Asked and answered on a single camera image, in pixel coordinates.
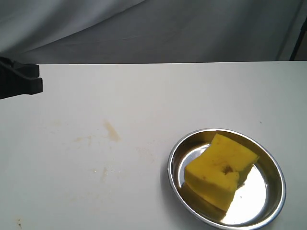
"white table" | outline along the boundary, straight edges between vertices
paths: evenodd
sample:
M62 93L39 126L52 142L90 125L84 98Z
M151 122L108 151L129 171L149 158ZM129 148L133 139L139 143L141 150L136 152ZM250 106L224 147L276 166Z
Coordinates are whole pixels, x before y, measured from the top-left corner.
M279 162L266 229L305 229L307 62L41 66L44 92L0 101L1 230L210 230L172 194L166 161L221 127Z

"white cloth backdrop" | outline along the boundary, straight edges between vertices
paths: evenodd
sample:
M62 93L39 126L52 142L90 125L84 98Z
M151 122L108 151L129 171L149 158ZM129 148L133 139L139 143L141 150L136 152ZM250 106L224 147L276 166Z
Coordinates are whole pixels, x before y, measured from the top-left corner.
M33 63L287 60L306 0L0 0L0 53Z

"silver dish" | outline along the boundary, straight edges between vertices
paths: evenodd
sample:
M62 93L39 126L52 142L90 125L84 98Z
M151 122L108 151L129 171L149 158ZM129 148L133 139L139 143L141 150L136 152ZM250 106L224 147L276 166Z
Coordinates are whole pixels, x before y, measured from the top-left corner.
M200 156L219 133L252 150L260 158L225 213L195 195L184 184L185 166ZM224 230L254 230L274 220L283 208L286 185L273 156L259 143L240 133L209 128L183 137L172 149L167 164L171 187L183 206L201 221Z

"bowl rim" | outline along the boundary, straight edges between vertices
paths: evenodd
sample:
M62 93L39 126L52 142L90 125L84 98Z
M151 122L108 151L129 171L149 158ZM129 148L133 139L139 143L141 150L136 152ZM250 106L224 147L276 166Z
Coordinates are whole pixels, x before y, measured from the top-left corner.
M282 192L281 192L281 198L280 201L278 203L278 206L276 207L276 209L269 215L266 217L266 219L262 220L261 222L257 223L257 224L253 224L253 225L248 225L248 226L228 226L228 225L223 225L223 224L219 224L216 223L214 221L211 221L203 216L201 216L200 214L198 214L196 211L194 211L186 202L185 200L181 197L181 195L179 194L179 191L176 189L175 186L175 182L174 182L174 177L173 177L173 172L172 172L172 167L173 167L173 158L174 158L174 154L177 150L177 148L181 145L181 143L186 140L187 138L197 134L197 133L201 133L201 132L207 132L207 131L224 131L224 132L229 132L229 133L233 133L239 136L242 136L246 139L248 139L249 141L253 142L254 144L256 144L258 147L260 147L269 157L270 159L273 161L280 180L281 180L281 184L282 184ZM277 161L275 160L275 158L258 142L256 142L255 140L253 140L252 138L243 135L241 133L232 131L230 129L223 129L223 128L204 128L204 129L198 129L196 131L190 132L189 134L185 135L184 137L182 137L176 144L175 146L172 148L171 153L169 155L168 158L168 162L167 162L167 174L168 174L168 179L170 182L170 185L172 187L173 192L175 193L176 197L179 199L179 201L181 202L181 204L193 215L195 216L197 219L205 222L206 224L209 224L213 227L219 228L219 229L223 229L223 230L255 230L255 229L259 229L267 224L269 224L270 222L272 222L277 216L278 214L281 212L283 205L285 203L285 198L286 198L286 183L285 183L285 179L283 176L283 172L279 166L279 164L277 163Z

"metal bowl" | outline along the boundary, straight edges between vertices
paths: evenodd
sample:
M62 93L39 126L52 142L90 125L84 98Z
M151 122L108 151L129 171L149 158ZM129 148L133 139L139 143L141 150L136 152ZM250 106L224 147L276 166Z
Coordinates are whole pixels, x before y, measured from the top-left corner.
M225 213L192 192L184 184L185 166L200 156L219 133L260 156ZM286 185L273 156L259 143L240 133L209 128L183 137L172 149L167 164L168 178L183 206L201 221L224 230L253 230L274 220L283 208Z

